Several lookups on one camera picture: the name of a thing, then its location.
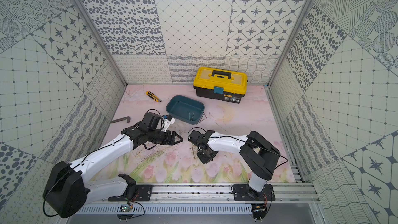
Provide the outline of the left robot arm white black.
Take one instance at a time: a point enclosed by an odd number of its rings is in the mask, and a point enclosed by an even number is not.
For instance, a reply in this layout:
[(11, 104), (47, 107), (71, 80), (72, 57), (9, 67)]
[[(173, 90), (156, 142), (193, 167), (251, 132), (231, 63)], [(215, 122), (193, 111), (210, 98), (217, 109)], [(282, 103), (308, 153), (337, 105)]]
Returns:
[(44, 204), (50, 205), (61, 218), (68, 218), (83, 206), (99, 200), (125, 201), (129, 207), (136, 200), (149, 201), (152, 186), (138, 186), (127, 174), (96, 183), (91, 179), (119, 157), (148, 142), (166, 146), (181, 143), (183, 138), (168, 130), (174, 122), (171, 115), (148, 111), (142, 121), (123, 129), (106, 145), (73, 162), (57, 163), (43, 192)]

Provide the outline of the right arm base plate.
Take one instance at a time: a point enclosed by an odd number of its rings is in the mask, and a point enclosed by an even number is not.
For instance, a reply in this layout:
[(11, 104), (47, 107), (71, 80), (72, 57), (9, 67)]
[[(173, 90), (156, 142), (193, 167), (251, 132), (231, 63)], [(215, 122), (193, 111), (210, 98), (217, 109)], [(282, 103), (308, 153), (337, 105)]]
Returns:
[(262, 191), (256, 192), (248, 184), (234, 184), (231, 187), (235, 201), (275, 201), (272, 185), (265, 184)]

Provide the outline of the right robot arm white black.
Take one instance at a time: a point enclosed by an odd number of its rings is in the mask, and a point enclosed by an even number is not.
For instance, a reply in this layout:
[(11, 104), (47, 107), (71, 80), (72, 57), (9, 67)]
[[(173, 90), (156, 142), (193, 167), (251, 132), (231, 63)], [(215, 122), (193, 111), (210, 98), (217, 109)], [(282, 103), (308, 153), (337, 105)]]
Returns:
[(211, 130), (205, 133), (191, 131), (188, 141), (198, 148), (197, 156), (203, 164), (212, 161), (220, 151), (239, 154), (252, 171), (248, 187), (256, 193), (260, 193), (272, 179), (282, 157), (280, 151), (256, 131), (242, 136)]

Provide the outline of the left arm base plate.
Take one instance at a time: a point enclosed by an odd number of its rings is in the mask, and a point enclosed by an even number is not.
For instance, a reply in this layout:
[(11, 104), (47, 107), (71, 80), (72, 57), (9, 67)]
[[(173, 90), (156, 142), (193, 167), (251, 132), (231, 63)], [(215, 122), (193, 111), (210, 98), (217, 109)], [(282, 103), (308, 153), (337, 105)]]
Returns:
[(117, 201), (150, 201), (153, 185), (128, 185), (125, 192), (118, 197), (109, 197), (109, 202)]

